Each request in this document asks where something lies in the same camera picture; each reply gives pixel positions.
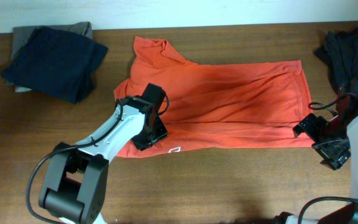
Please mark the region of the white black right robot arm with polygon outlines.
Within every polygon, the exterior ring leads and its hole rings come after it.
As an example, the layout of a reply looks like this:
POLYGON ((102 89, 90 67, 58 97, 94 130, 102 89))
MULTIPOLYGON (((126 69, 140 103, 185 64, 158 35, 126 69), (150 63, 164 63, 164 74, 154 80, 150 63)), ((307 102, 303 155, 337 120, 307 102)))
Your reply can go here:
POLYGON ((318 223, 358 223, 358 81, 342 85, 338 98, 333 102, 336 111, 333 119, 327 121, 310 113, 294 128, 295 136, 305 133, 313 141, 313 149, 323 158, 322 164, 333 170, 351 161, 351 194, 349 197, 326 196, 307 202, 299 215, 282 212, 272 223, 312 223, 304 217, 306 210, 318 202, 345 202, 346 206, 320 218, 318 223))

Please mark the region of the red soccer t-shirt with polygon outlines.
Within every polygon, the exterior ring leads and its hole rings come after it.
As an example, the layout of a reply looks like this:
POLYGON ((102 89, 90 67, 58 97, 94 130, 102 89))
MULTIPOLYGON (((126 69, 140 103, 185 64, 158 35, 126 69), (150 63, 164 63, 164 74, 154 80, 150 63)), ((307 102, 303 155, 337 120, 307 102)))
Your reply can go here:
POLYGON ((200 65, 185 59, 163 39, 136 37, 130 77, 116 98, 141 94, 147 84, 163 88, 168 101, 161 117, 168 136, 140 151, 127 143, 119 155, 145 158, 204 148, 308 147, 293 128, 311 102, 299 60, 200 65))

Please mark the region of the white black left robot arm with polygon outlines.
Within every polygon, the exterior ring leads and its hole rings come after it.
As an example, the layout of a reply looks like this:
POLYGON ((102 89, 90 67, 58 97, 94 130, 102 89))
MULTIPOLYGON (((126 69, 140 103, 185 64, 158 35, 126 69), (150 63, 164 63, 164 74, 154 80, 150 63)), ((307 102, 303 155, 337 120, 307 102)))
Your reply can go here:
POLYGON ((59 223, 104 223, 109 163, 129 141, 143 151, 167 137, 159 109, 168 101, 164 93, 127 96, 93 134, 72 146, 58 144, 45 157, 39 206, 59 223))

